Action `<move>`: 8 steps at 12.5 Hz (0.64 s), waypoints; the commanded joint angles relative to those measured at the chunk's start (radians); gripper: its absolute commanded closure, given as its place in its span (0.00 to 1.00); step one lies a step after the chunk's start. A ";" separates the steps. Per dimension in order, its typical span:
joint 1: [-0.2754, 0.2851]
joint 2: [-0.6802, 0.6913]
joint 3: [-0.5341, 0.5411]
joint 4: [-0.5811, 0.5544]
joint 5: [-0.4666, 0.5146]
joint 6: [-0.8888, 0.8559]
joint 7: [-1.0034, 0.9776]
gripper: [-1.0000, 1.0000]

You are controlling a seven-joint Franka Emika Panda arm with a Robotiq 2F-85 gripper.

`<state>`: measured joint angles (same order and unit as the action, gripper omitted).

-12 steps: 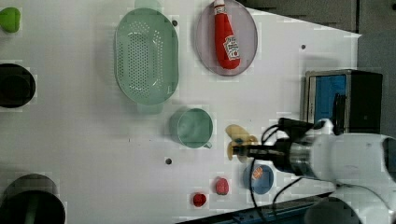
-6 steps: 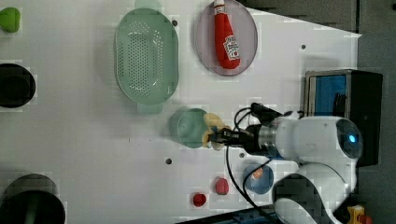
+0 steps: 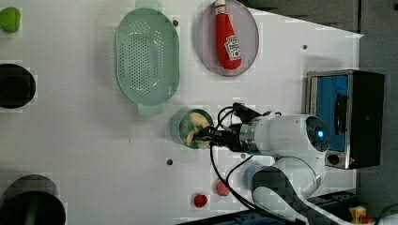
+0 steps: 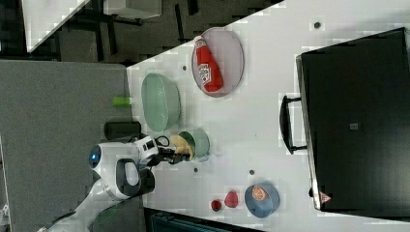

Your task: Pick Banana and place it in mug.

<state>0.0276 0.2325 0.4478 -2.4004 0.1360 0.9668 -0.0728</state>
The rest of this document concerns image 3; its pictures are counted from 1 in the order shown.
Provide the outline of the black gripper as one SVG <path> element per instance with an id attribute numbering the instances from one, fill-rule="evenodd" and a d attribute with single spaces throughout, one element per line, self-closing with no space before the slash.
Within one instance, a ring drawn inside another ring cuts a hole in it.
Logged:
<path id="1" fill-rule="evenodd" d="M 201 128 L 198 130 L 199 134 L 193 135 L 193 140 L 196 142 L 215 142 L 217 146 L 227 147 L 232 152 L 242 152 L 243 149 L 239 141 L 241 124 L 233 124 L 228 128 L 229 130 L 217 130 L 212 126 Z"/>

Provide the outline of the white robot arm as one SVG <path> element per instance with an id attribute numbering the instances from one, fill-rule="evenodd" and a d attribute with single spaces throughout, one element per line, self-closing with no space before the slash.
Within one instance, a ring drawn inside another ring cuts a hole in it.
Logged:
<path id="1" fill-rule="evenodd" d="M 304 225 L 359 225 L 345 221 L 309 202 L 326 177 L 325 159 L 330 145 L 325 123 L 309 114 L 238 112 L 238 124 L 222 129 L 196 125 L 187 141 L 223 146 L 232 152 L 274 158 L 251 176 L 252 201 L 240 201 L 256 211 Z M 361 225 L 397 225 L 393 204 L 380 216 Z"/>

